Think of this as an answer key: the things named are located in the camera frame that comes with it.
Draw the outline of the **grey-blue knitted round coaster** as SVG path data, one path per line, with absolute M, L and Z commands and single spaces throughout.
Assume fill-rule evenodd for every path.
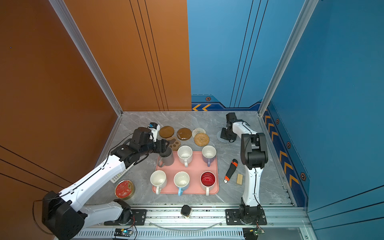
M 227 140 L 227 139 L 223 139 L 222 137 L 221 137 L 221 135 L 222 135 L 222 131 L 219 131 L 218 133 L 217 133 L 217 139 L 220 141 L 220 142 L 222 142 L 222 143 L 232 143 L 233 141 L 232 140 Z

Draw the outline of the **woven rattan round coaster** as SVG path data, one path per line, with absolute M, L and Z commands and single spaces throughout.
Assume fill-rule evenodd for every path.
M 205 133 L 198 133 L 194 137 L 194 142 L 197 146 L 204 147 L 209 144 L 210 138 Z

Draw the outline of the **plain brown round coaster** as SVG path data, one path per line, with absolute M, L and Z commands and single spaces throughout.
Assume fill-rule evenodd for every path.
M 172 137 L 174 135 L 174 133 L 175 133 L 175 130 L 171 126 L 164 126 L 159 131 L 160 137 L 162 137 L 164 139 Z

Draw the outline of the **grey mug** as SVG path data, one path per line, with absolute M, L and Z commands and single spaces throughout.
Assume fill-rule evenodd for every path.
M 164 153 L 159 154 L 158 167 L 171 166 L 174 163 L 174 154 L 171 147 L 168 147 Z

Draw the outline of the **white embroidered round coaster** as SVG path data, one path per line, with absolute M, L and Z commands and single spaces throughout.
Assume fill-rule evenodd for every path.
M 192 137 L 194 138 L 197 134 L 206 134 L 206 131 L 203 128 L 196 128 L 192 131 Z

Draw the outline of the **cork paw-shaped coaster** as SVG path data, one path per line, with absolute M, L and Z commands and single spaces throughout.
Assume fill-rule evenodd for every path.
M 173 151 L 177 151 L 180 148 L 180 146 L 181 146 L 181 140 L 178 139 L 177 137 L 167 138 L 167 141 L 169 141 L 169 143 L 170 143 L 169 147 Z

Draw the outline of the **brown coaster with scratches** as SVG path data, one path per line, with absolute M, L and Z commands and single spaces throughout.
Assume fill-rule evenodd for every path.
M 188 128 L 181 128 L 177 131 L 177 137 L 181 141 L 189 140 L 192 137 L 192 131 Z

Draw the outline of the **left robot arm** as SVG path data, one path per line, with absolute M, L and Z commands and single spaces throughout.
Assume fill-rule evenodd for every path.
M 118 173 L 129 170 L 149 154 L 164 153 L 169 142 L 157 139 L 159 131 L 156 123 L 135 129 L 132 138 L 112 149 L 108 157 L 83 178 L 59 193 L 47 193 L 42 199 L 42 223 L 59 240 L 70 240 L 82 229 L 103 222 L 129 223 L 131 207 L 123 200 L 87 208 L 85 203 Z

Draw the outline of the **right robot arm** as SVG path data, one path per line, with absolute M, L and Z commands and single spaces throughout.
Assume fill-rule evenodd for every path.
M 235 113 L 226 114 L 227 125 L 220 132 L 220 139 L 230 143 L 241 139 L 240 159 L 244 165 L 245 189 L 238 214 L 228 210 L 228 225 L 267 225 L 265 211 L 260 204 L 261 176 L 269 160 L 267 138 L 264 133 L 251 129 L 250 125 L 239 120 Z

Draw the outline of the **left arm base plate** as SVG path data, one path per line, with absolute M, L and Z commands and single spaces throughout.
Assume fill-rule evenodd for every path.
M 145 209 L 133 209 L 123 211 L 122 215 L 115 221 L 104 222 L 105 226 L 143 226 L 145 224 L 147 216 L 147 210 Z

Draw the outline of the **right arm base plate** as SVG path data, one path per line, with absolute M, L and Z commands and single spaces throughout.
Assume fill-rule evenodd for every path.
M 241 215 L 239 209 L 226 209 L 226 224 L 229 226 L 234 225 L 252 225 L 252 226 L 266 226 L 267 217 L 263 210 L 258 211 L 253 215 Z

